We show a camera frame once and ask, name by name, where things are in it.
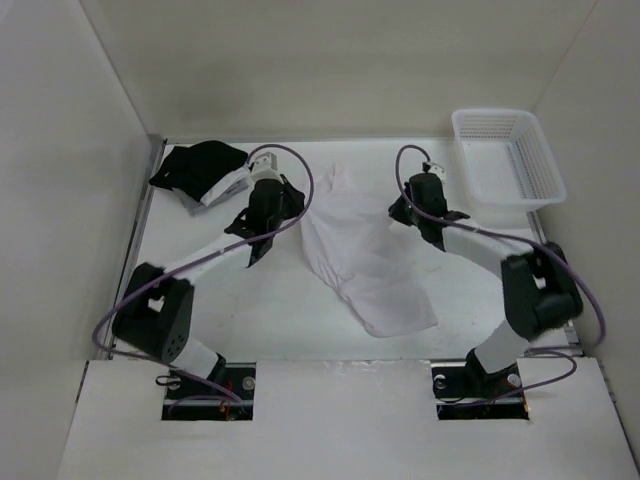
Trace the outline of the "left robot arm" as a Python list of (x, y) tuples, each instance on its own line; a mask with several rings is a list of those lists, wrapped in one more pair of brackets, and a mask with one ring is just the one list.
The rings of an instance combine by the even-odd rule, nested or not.
[(111, 324), (112, 335), (131, 348), (124, 354), (144, 355), (190, 377), (202, 398), (219, 395), (226, 360), (192, 335), (197, 282), (227, 280), (258, 263), (307, 208), (305, 194), (285, 176), (260, 179), (247, 207), (209, 245), (170, 265), (137, 266)]

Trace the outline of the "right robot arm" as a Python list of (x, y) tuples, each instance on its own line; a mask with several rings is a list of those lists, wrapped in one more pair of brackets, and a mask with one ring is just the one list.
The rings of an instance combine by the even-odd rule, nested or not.
[(576, 275), (557, 244), (477, 227), (467, 214), (448, 207), (437, 175), (424, 171), (410, 177), (389, 216), (417, 228), (427, 243), (472, 262), (501, 283), (504, 319), (466, 355), (462, 397), (486, 398), (534, 341), (583, 313)]

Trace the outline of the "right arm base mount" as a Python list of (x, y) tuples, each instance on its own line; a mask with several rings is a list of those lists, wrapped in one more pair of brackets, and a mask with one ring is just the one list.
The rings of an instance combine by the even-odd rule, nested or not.
[(475, 381), (461, 362), (434, 363), (432, 390), (439, 420), (528, 420), (522, 392), (506, 397), (522, 386), (516, 364)]

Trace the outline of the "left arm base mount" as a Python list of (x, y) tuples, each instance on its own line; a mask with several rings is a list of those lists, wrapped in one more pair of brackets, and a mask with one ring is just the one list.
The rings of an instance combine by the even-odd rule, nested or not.
[(163, 421), (250, 421), (253, 419), (256, 389), (255, 363), (229, 363), (214, 382), (238, 397), (208, 387), (170, 370), (155, 379), (164, 389)]

